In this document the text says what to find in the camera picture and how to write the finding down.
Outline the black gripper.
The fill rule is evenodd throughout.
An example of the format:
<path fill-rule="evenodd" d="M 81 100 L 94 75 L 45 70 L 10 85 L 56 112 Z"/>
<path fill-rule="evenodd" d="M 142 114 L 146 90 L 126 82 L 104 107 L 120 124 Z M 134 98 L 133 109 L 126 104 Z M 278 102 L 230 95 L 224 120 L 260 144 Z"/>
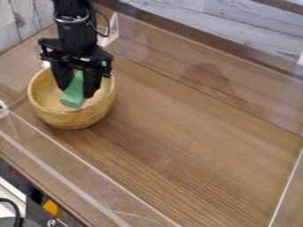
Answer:
<path fill-rule="evenodd" d="M 96 17 L 54 13 L 57 38 L 40 38 L 40 58 L 50 64 L 57 87 L 65 90 L 73 70 L 82 71 L 84 98 L 92 98 L 100 88 L 101 76 L 110 77 L 112 55 L 97 46 Z"/>

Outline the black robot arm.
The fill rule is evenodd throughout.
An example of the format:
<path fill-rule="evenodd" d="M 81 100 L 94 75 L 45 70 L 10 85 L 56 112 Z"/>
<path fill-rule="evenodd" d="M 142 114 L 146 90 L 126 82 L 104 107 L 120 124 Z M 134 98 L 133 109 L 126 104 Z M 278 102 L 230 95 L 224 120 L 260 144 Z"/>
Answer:
<path fill-rule="evenodd" d="M 94 6 L 93 0 L 50 0 L 57 38 L 40 38 L 40 59 L 49 62 L 57 87 L 65 90 L 74 77 L 73 71 L 82 72 L 84 98 L 92 98 L 100 89 L 101 78 L 110 78 L 113 56 L 97 45 L 96 14 L 105 20 L 106 15 Z"/>

